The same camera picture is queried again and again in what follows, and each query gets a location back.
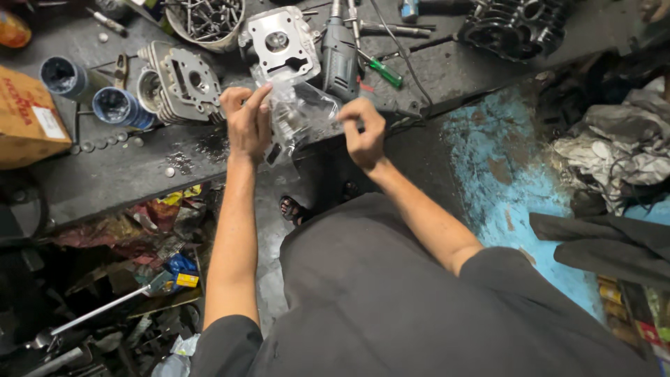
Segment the workbench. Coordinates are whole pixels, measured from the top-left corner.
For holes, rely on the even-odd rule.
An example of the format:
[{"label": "workbench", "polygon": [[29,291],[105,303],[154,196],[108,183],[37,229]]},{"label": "workbench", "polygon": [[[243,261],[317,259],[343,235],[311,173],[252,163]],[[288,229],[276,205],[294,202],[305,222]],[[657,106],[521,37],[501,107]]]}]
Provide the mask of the workbench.
[{"label": "workbench", "polygon": [[[388,23],[401,23],[396,1],[377,1]],[[305,0],[296,5],[305,9],[324,2]],[[400,108],[410,109],[419,104],[424,114],[443,113],[482,93],[551,67],[605,50],[619,50],[626,54],[636,46],[664,39],[665,34],[655,33],[639,21],[637,6],[635,0],[579,2],[575,14],[568,20],[567,35],[558,51],[547,59],[537,58],[527,64],[507,62],[488,52],[455,42],[453,35],[464,21],[462,16],[422,16],[419,23],[438,25],[431,38],[399,40],[406,51],[411,52],[410,60],[419,80],[433,99],[433,107],[428,109],[427,103],[422,101],[402,58],[385,61],[385,64],[405,77],[405,85],[400,91],[369,69],[363,83],[375,88],[375,93],[382,98],[398,100]],[[276,5],[267,0],[247,0],[246,16],[274,7]],[[310,16],[310,25],[315,30],[323,28],[329,9],[329,5],[312,9],[320,11],[318,15]],[[362,0],[358,14],[366,21],[379,21],[369,0]],[[107,64],[101,69],[111,72],[114,66],[109,63],[114,62],[119,53],[134,56],[138,49],[151,41],[162,40],[201,53],[221,79],[223,88],[255,87],[239,53],[211,54],[166,35],[139,16],[127,23],[127,38],[121,38],[100,26],[82,7],[74,4],[39,10],[36,19],[31,20],[31,27],[31,44],[22,49],[5,49],[0,64],[38,77],[38,68],[47,57],[61,55],[86,67]],[[98,41],[101,32],[109,35],[107,43]],[[371,56],[385,56],[397,51],[388,36],[365,36],[361,43],[362,50]],[[128,89],[131,92],[135,92],[137,76],[144,65],[138,58],[129,60]],[[54,102],[66,127],[72,131],[75,104],[58,96],[54,96]],[[83,105],[82,110],[89,109]],[[80,115],[80,140],[98,140],[114,135],[117,131],[117,128],[99,121],[94,115]],[[341,129],[329,129],[310,136],[309,142],[319,142],[341,133]],[[27,169],[44,192],[50,223],[61,227],[223,177],[228,155],[228,144],[223,135],[224,130],[215,126],[169,125],[132,135],[126,142],[96,149],[91,153],[53,156]],[[141,138],[142,142],[135,142],[135,138]],[[168,167],[175,168],[173,177],[166,176]]]}]

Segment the hand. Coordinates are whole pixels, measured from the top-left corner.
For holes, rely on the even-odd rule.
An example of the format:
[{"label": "hand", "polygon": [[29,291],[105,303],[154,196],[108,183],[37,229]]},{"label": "hand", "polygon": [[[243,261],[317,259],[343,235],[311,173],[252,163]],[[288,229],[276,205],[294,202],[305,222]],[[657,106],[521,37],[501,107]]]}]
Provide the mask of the hand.
[{"label": "hand", "polygon": [[[358,132],[356,121],[363,120],[365,130]],[[384,160],[384,127],[386,120],[377,113],[375,106],[365,98],[358,98],[347,103],[339,114],[337,120],[344,124],[344,135],[346,136],[346,149],[352,160],[369,173],[375,168],[377,162]]]},{"label": "hand", "polygon": [[270,110],[263,99],[270,91],[272,84],[267,83],[255,92],[235,87],[221,94],[219,100],[228,119],[229,160],[249,159],[255,165],[263,160],[271,137]]}]

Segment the green screwdriver handle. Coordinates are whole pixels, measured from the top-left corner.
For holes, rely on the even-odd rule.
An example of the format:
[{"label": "green screwdriver handle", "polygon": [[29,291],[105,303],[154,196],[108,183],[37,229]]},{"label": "green screwdriver handle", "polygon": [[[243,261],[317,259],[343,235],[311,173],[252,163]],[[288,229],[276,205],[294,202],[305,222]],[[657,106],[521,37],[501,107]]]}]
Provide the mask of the green screwdriver handle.
[{"label": "green screwdriver handle", "polygon": [[387,66],[386,64],[383,64],[376,58],[367,56],[361,50],[358,50],[358,53],[365,60],[367,60],[368,64],[370,65],[370,68],[379,72],[379,74],[381,74],[381,76],[385,78],[389,83],[391,83],[391,85],[393,85],[395,88],[400,89],[400,87],[403,86],[403,77],[398,72],[395,72],[391,67]]}]

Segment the cardboard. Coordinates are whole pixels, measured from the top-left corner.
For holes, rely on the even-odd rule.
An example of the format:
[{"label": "cardboard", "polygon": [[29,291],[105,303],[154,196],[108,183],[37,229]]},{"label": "cardboard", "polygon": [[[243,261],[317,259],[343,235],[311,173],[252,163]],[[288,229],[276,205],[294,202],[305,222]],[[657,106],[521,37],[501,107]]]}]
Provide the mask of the cardboard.
[{"label": "cardboard", "polygon": [[0,66],[0,170],[30,165],[70,145],[44,85]]}]

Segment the black cloth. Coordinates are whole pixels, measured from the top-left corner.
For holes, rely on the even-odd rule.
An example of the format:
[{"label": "black cloth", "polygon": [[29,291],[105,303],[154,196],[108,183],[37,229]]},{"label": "black cloth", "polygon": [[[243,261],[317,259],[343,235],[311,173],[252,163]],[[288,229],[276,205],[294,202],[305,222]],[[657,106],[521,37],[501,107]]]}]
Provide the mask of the black cloth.
[{"label": "black cloth", "polygon": [[288,312],[262,343],[248,318],[215,321],[192,376],[654,375],[517,250],[456,278],[383,195],[298,227],[280,258]]},{"label": "black cloth", "polygon": [[564,241],[556,262],[670,290],[670,227],[614,215],[570,219],[531,213],[538,239]]}]

